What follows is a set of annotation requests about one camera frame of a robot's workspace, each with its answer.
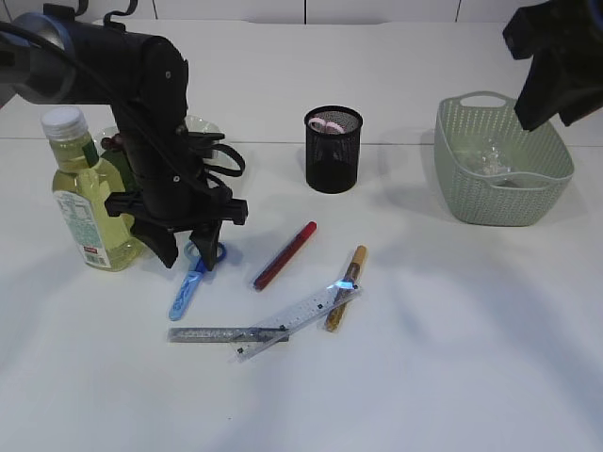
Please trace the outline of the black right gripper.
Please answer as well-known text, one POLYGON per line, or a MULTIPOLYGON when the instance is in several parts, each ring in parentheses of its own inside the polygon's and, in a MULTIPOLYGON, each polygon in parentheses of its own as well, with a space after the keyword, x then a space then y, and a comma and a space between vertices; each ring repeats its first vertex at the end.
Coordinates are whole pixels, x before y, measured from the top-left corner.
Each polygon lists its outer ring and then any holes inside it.
POLYGON ((534 131, 556 115, 569 127, 602 107, 600 1, 519 8, 502 36, 513 59, 531 61, 514 107, 524 130, 534 131))

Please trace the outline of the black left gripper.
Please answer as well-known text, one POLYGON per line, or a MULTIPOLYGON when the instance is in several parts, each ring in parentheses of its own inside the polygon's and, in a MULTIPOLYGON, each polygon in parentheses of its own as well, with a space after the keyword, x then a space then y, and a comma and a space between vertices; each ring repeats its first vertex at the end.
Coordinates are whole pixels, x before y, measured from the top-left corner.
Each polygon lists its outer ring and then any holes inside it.
POLYGON ((183 117, 174 122, 135 118, 112 109, 139 190, 114 192, 106 200, 110 216, 136 220, 131 234, 172 268, 178 258, 171 231, 192 230, 194 244, 211 271, 218 262, 222 221, 245 223, 247 202, 234 197, 221 176, 240 177, 242 155, 220 133, 190 133, 183 117))

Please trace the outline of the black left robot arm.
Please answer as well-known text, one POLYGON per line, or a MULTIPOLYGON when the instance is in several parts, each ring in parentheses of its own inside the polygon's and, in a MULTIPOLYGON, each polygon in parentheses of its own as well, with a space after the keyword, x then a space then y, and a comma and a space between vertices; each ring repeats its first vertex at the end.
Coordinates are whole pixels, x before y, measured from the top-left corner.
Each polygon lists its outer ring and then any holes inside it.
POLYGON ((165 266, 179 232, 215 266, 221 225, 248 216, 224 183, 245 162, 222 133, 188 129, 188 64, 168 39, 128 31, 119 11, 97 25, 48 4, 2 23, 1 81, 34 105, 108 105, 136 186, 110 194, 107 212, 132 216, 134 237, 165 266))

